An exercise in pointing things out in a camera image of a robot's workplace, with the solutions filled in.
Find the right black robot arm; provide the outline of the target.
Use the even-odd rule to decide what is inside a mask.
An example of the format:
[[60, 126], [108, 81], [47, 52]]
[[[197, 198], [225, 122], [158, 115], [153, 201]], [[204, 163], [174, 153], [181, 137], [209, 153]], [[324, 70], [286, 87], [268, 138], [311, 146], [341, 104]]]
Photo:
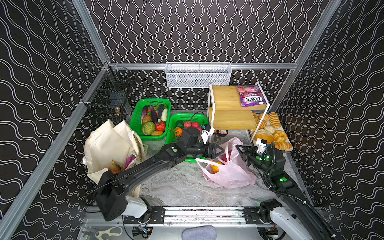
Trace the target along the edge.
[[293, 240], [338, 240], [321, 214], [309, 203], [299, 185], [285, 171], [286, 159], [274, 144], [256, 147], [236, 145], [240, 157], [260, 174], [264, 185], [277, 199], [261, 202], [260, 221], [275, 224]]

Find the pink plastic grocery bag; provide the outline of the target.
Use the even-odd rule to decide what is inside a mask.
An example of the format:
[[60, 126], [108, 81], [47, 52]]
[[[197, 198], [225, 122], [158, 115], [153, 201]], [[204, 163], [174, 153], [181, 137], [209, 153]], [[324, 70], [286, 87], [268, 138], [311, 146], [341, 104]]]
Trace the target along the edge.
[[[196, 158], [195, 161], [201, 168], [204, 178], [227, 189], [253, 186], [257, 177], [248, 169], [236, 149], [236, 145], [242, 144], [239, 138], [231, 138], [220, 145], [225, 149], [225, 153], [219, 157], [213, 160]], [[215, 162], [221, 162], [223, 165], [217, 165]], [[219, 172], [214, 174], [211, 165], [218, 166]]]

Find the purple candy bag shelf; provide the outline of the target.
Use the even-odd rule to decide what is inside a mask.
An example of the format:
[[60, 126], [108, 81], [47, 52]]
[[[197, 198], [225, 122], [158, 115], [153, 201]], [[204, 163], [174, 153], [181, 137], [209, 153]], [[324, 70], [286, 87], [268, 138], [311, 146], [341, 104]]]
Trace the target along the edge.
[[132, 156], [126, 158], [126, 165], [125, 165], [125, 167], [127, 168], [131, 164], [131, 162], [134, 161], [135, 159], [136, 159], [136, 155], [132, 155]]

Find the cream canvas tote bag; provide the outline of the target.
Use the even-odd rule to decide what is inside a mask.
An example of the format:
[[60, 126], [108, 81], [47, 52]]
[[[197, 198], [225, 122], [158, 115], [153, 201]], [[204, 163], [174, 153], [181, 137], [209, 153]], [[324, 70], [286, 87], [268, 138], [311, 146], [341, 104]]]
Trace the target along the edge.
[[83, 164], [87, 166], [88, 177], [96, 184], [108, 171], [111, 161], [118, 163], [122, 170], [125, 170], [126, 158], [136, 155], [129, 168], [147, 158], [141, 138], [125, 121], [114, 125], [112, 121], [107, 120], [91, 132], [86, 139], [84, 153]]

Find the yellow pear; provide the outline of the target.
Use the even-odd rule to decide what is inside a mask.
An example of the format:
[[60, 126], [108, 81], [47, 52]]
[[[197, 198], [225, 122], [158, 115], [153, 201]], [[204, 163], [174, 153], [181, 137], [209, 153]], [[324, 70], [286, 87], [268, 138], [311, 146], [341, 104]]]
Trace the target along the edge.
[[[221, 162], [215, 162], [217, 165], [223, 165], [223, 163], [221, 163]], [[211, 165], [211, 168], [212, 168], [212, 171], [213, 171], [213, 173], [214, 174], [216, 174], [216, 173], [218, 173], [219, 172], [219, 167], [218, 166], [216, 166], [216, 165]]]

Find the orange Fox's candy bag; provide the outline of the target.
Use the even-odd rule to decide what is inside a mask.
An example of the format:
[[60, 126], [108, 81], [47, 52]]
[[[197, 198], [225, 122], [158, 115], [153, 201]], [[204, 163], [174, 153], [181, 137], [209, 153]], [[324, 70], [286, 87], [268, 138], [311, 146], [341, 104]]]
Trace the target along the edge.
[[116, 174], [122, 170], [122, 167], [118, 163], [111, 161], [108, 166], [108, 170], [110, 170], [113, 174]]

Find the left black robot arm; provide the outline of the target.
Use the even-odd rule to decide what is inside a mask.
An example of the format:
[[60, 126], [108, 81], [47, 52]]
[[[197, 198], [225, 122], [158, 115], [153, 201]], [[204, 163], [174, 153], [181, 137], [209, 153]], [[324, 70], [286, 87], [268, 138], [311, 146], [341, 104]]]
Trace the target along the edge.
[[109, 222], [122, 215], [129, 193], [154, 175], [184, 162], [188, 156], [215, 159], [225, 152], [219, 145], [203, 144], [199, 139], [202, 139], [201, 132], [189, 127], [177, 141], [164, 145], [150, 159], [115, 174], [111, 170], [103, 173], [94, 191], [94, 200], [104, 219]]

